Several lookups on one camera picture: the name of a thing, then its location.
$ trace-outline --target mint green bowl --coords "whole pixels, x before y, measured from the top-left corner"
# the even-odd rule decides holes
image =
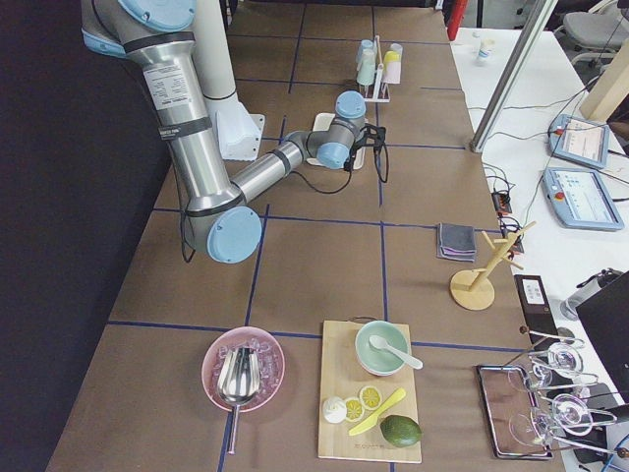
[[[389,322],[369,322],[361,327],[356,334],[356,355],[363,369],[375,376],[390,376],[395,374],[404,362],[388,351],[380,350],[370,345],[370,336],[377,334],[402,352],[410,354],[411,346],[394,324]]]

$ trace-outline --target glass tray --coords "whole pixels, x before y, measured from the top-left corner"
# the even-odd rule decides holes
[[[509,419],[517,414],[529,415],[538,406],[536,398],[524,388],[526,373],[520,366],[477,366],[481,395],[493,454],[498,459],[549,460],[552,452],[544,445],[524,445],[509,431]]]

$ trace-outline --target orange object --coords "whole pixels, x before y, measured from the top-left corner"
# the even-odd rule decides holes
[[[448,22],[448,39],[451,41],[456,39],[456,34],[463,21],[463,15],[465,14],[467,6],[468,0],[456,0],[452,6],[450,21]]]

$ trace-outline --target blue joint cap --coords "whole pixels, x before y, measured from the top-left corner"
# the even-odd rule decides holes
[[[316,158],[328,169],[342,169],[350,156],[350,149],[341,143],[325,143],[316,152]]]
[[[113,56],[119,59],[125,59],[127,57],[127,53],[125,52],[125,48],[122,45],[118,44],[114,41],[109,41],[102,37],[95,36],[93,34],[88,33],[84,29],[83,32],[83,43],[86,45],[87,49],[92,52],[96,52],[98,54],[102,54],[104,56]]]
[[[365,115],[365,99],[355,90],[347,90],[336,99],[336,113],[348,120],[355,120]]]
[[[137,22],[162,32],[189,27],[197,7],[197,0],[118,0],[118,3]]]
[[[262,225],[256,212],[247,206],[236,206],[214,221],[207,235],[207,253],[220,263],[239,263],[256,250],[261,235]]]

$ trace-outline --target metal pole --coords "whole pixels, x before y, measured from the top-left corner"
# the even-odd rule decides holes
[[[504,102],[507,100],[519,74],[522,72],[526,60],[531,54],[556,4],[557,0],[537,0],[535,2],[531,15],[529,15],[527,22],[524,24],[518,42],[516,42],[511,57],[509,57],[502,76],[500,76],[498,85],[493,91],[479,128],[470,142],[470,149],[473,152],[483,152],[485,142],[498,120]]]

